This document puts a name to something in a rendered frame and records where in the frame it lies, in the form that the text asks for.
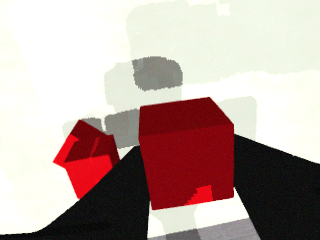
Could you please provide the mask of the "dark red cube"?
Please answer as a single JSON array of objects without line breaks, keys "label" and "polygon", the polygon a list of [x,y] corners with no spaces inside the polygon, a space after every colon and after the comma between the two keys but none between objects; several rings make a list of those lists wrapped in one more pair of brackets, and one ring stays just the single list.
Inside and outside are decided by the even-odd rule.
[{"label": "dark red cube", "polygon": [[64,141],[64,144],[61,145],[61,149],[59,153],[57,153],[55,159],[53,159],[52,163],[60,165],[60,167],[65,168],[64,159],[67,156],[67,153],[71,151],[73,143],[75,141],[93,139],[93,137],[100,136],[108,136],[107,133],[99,131],[99,129],[92,127],[85,121],[80,120],[77,121],[75,127],[73,127],[71,133],[69,133],[67,140]]},{"label": "dark red cube", "polygon": [[64,159],[77,199],[95,187],[97,181],[120,161],[115,136],[75,141]]},{"label": "dark red cube", "polygon": [[140,105],[152,211],[233,197],[235,124],[211,96]]}]

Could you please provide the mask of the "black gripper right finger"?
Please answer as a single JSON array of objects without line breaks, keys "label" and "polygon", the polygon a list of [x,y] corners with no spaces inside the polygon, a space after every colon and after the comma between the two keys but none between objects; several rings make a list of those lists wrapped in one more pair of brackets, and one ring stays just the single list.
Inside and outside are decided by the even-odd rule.
[{"label": "black gripper right finger", "polygon": [[261,240],[320,240],[320,164],[235,133],[233,188]]}]

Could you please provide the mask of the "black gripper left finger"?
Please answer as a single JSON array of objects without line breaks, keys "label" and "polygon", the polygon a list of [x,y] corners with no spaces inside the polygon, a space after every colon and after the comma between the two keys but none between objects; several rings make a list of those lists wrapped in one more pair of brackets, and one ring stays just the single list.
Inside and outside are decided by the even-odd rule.
[{"label": "black gripper left finger", "polygon": [[140,145],[47,227],[0,240],[148,240],[151,195]]}]

